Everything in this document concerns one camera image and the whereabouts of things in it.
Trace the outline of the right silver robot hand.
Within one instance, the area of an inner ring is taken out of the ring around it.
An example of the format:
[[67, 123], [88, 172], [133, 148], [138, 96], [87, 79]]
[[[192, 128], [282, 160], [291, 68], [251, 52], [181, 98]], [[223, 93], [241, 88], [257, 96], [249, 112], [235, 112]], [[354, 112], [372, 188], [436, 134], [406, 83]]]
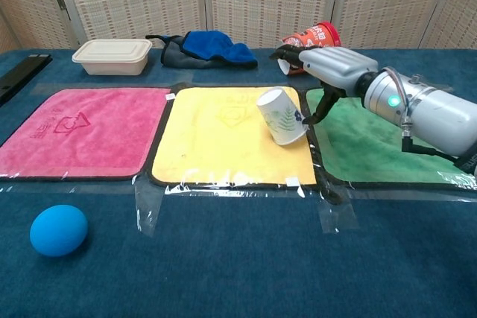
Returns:
[[344, 47], [281, 45], [269, 58], [284, 60], [320, 81], [323, 96], [315, 112], [303, 119], [306, 125], [320, 123], [339, 99], [357, 97], [360, 79], [379, 70], [374, 59]]

